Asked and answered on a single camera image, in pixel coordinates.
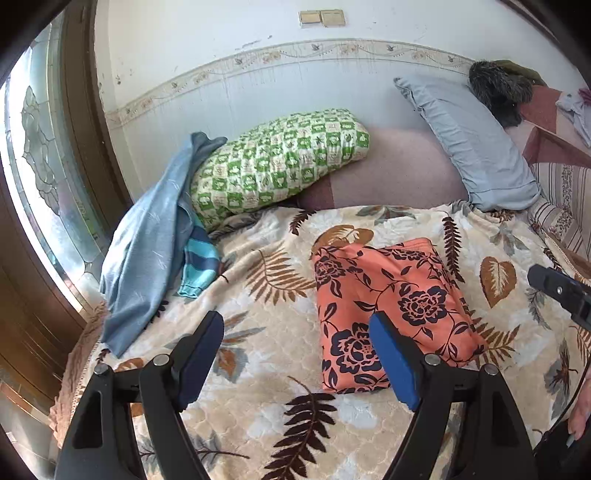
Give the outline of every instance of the blue gripper pad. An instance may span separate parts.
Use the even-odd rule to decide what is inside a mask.
[[[410,410],[417,411],[421,400],[418,392],[420,379],[399,348],[401,341],[410,340],[413,343],[414,341],[402,337],[383,312],[374,313],[369,319],[369,338],[390,380],[396,398],[406,403]]]
[[[199,397],[209,370],[216,359],[223,334],[223,317],[218,312],[208,312],[195,333],[179,341],[177,348],[182,347],[181,342],[189,343],[191,337],[197,340],[193,351],[189,353],[189,357],[182,365],[179,375],[180,391],[177,402],[180,411],[185,410]]]

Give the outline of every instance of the bedsheet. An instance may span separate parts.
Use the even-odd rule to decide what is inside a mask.
[[[561,266],[522,217],[492,216],[457,202],[429,210],[370,206],[313,213],[276,207],[254,220],[233,232],[248,224],[243,214],[214,234],[224,271],[198,299],[177,297],[171,289],[121,359],[105,345],[95,347],[72,411],[97,362],[118,371],[141,367],[170,352],[208,310],[217,309],[225,319],[222,346],[199,400],[181,414],[212,479],[381,479],[411,413],[391,390],[322,391],[332,367],[322,364],[323,312],[316,308],[310,258],[327,245],[385,247],[418,237],[432,241],[488,342],[469,367],[500,367],[533,445],[565,408],[587,346],[569,314],[529,288],[531,265]],[[434,479],[446,471],[459,413],[454,408],[450,415]],[[159,479],[140,404],[132,414],[148,478]]]

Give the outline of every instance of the screw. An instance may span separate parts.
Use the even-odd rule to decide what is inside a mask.
[[[486,364],[484,366],[484,371],[493,377],[499,373],[499,369],[493,364]]]
[[[161,353],[160,355],[156,355],[152,359],[154,365],[156,365],[157,367],[161,367],[163,365],[166,365],[168,363],[168,360],[170,360],[170,357],[166,353]]]
[[[95,374],[97,374],[97,375],[104,375],[108,371],[109,371],[109,365],[107,365],[107,364],[98,364],[95,367]]]
[[[435,366],[435,365],[439,365],[441,363],[441,359],[439,358],[439,355],[435,355],[434,353],[428,353],[427,355],[425,355],[425,362],[427,363],[427,365],[431,365],[431,366]]]

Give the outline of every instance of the fur hat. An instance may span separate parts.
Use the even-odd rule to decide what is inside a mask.
[[[477,61],[470,67],[472,93],[505,127],[516,127],[522,121],[518,104],[532,98],[531,82],[523,75],[509,74],[491,61]]]

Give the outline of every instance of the human hand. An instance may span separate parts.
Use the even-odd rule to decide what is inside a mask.
[[[585,383],[569,417],[569,433],[579,440],[585,432],[587,420],[591,414],[591,369],[587,372]]]

